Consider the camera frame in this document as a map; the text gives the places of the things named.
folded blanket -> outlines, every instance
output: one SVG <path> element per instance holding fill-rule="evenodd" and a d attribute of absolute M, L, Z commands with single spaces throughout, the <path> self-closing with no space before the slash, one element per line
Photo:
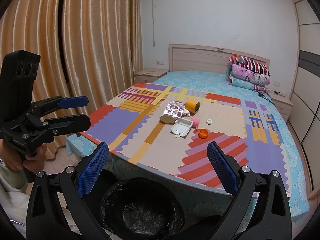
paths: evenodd
<path fill-rule="evenodd" d="M 232 63 L 231 61 L 228 62 L 228 66 L 227 66 L 227 72 L 226 72 L 226 79 L 228 80 L 229 76 L 231 75 L 231 71 L 232 71 Z"/>
<path fill-rule="evenodd" d="M 228 77 L 228 83 L 229 85 L 235 86 L 235 87 L 240 87 L 240 88 L 245 88 L 245 89 L 249 89 L 258 93 L 265 93 L 266 89 L 264 87 L 260 87 L 257 85 L 254 85 L 250 82 L 247 82 L 245 80 L 236 78 L 232 75 L 229 75 Z"/>
<path fill-rule="evenodd" d="M 266 65 L 263 65 L 252 58 L 241 55 L 231 55 L 229 61 L 231 61 L 233 64 L 249 69 L 254 73 L 260 73 L 271 76 Z"/>
<path fill-rule="evenodd" d="M 242 80 L 249 81 L 250 83 L 257 85 L 257 86 L 265 86 L 270 84 L 270 76 L 260 74 L 260 73 L 253 73 L 251 70 L 243 68 L 239 65 L 232 64 L 232 70 L 230 74 L 236 78 L 240 78 Z"/>

curtain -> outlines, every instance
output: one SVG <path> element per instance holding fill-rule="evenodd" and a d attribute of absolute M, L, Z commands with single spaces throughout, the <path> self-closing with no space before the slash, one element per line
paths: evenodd
<path fill-rule="evenodd" d="M 142 70 L 140 0 L 64 0 L 62 39 L 73 96 L 91 114 L 133 84 Z"/>
<path fill-rule="evenodd" d="M 12 0 L 0 20 L 0 60 L 7 53 L 24 49 L 41 56 L 33 101 L 55 96 L 70 97 L 61 66 L 58 43 L 59 0 Z M 76 114 L 74 109 L 59 110 L 46 118 Z M 48 144 L 47 158 L 54 157 L 66 136 Z"/>

trash bin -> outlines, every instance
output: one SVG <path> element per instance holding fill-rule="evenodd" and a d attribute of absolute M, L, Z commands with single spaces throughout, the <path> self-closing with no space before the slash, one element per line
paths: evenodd
<path fill-rule="evenodd" d="M 161 183 L 133 178 L 113 184 L 103 197 L 102 226 L 123 240 L 167 239 L 185 218 L 179 202 Z"/>

bed frame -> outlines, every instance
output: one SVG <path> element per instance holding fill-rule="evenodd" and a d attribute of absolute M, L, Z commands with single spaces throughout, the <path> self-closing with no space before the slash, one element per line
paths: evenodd
<path fill-rule="evenodd" d="M 255 59 L 269 69 L 270 60 L 256 55 L 217 47 L 170 44 L 169 71 L 206 71 L 225 74 L 227 63 L 232 54 Z"/>

human hand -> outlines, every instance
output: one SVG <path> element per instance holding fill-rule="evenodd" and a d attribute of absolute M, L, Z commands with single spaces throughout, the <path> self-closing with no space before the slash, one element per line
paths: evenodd
<path fill-rule="evenodd" d="M 44 143 L 36 150 L 36 157 L 26 156 L 26 160 L 22 162 L 17 150 L 12 148 L 5 140 L 0 139 L 0 158 L 13 171 L 22 170 L 23 167 L 32 172 L 43 171 L 46 151 L 47 144 Z"/>

